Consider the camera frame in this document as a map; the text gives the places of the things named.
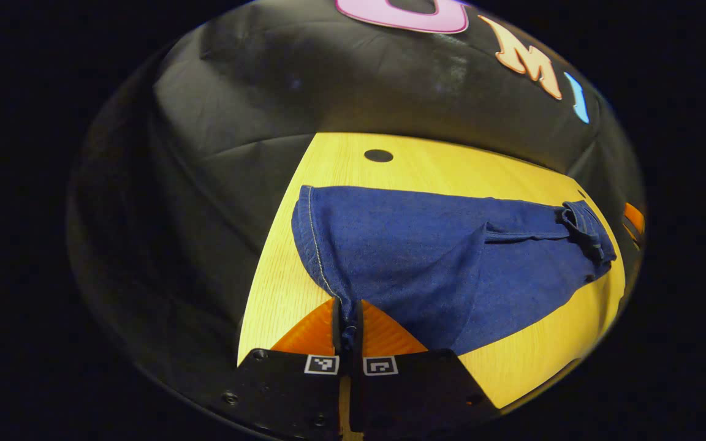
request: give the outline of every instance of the wooden table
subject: wooden table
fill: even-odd
[[[364,157],[372,149],[389,151],[390,162]],[[451,143],[379,134],[317,134],[286,190],[258,262],[247,300],[238,362],[253,348],[271,348],[330,297],[312,281],[300,261],[290,227],[302,185],[354,185],[414,190],[443,195],[519,199],[561,206],[583,198],[574,179],[501,154]],[[577,290],[568,303],[526,329],[460,355],[462,363],[498,407],[537,388],[575,358],[584,357],[608,329],[624,293],[620,249],[610,226],[591,198],[591,206],[617,253],[611,270]],[[341,392],[344,439],[361,439],[347,430],[346,382]]]

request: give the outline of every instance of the blue denim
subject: blue denim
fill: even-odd
[[[541,320],[616,259],[585,201],[303,186],[292,231],[306,271],[341,301],[348,347],[365,300],[461,355]]]

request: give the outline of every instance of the black background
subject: black background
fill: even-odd
[[[599,348],[476,438],[706,439],[706,3],[491,3],[613,104],[644,167],[650,242]],[[234,5],[0,2],[0,439],[246,439],[113,349],[64,246],[93,116],[151,53]]]

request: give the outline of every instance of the wrinkled fabric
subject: wrinkled fabric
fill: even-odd
[[[365,300],[428,349],[465,354],[544,318],[616,259],[585,201],[303,186],[292,232],[308,274],[341,301],[348,346]]]

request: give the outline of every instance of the orange letter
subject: orange letter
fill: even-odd
[[[530,47],[530,49],[527,50],[525,45],[506,28],[503,28],[487,17],[479,16],[479,18],[489,23],[495,31],[495,35],[498,36],[498,42],[501,45],[501,51],[498,52],[498,59],[502,64],[521,74],[528,72],[533,81],[536,81],[540,75],[541,87],[552,95],[552,97],[558,100],[563,98],[563,95],[560,93],[560,87],[557,84],[555,70],[552,69],[552,61],[548,56],[534,47]]]

